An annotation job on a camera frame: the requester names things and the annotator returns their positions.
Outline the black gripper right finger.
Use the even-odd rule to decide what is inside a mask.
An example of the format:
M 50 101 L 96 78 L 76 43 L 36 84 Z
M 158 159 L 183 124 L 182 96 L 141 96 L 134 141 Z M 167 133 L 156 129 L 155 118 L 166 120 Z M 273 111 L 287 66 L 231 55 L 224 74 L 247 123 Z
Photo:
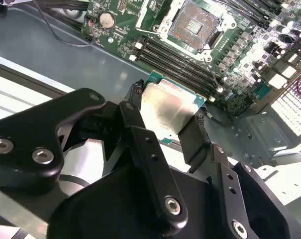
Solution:
M 291 215 L 264 180 L 243 163 L 230 165 L 210 142 L 201 113 L 179 133 L 188 174 L 179 188 L 188 209 L 185 233 L 194 239 L 289 239 Z

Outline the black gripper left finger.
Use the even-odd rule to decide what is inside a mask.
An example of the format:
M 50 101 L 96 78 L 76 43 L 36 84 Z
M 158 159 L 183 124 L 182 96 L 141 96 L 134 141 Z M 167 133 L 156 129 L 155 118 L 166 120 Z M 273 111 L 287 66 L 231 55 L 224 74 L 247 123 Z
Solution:
M 104 143 L 103 177 L 128 166 L 142 172 L 168 166 L 155 133 L 140 114 L 142 86 L 143 81 L 133 84 L 119 104 L 82 88 L 0 119 L 0 190 L 26 202 L 53 191 L 66 154 L 87 139 Z M 39 200 L 31 208 L 47 213 L 48 226 L 56 209 L 40 206 Z

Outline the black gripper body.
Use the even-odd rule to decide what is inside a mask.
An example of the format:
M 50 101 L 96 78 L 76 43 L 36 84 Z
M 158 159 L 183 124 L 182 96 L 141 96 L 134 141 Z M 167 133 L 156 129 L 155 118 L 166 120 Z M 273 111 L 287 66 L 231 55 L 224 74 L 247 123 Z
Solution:
M 118 169 L 66 199 L 50 239 L 221 239 L 217 188 L 167 165 Z

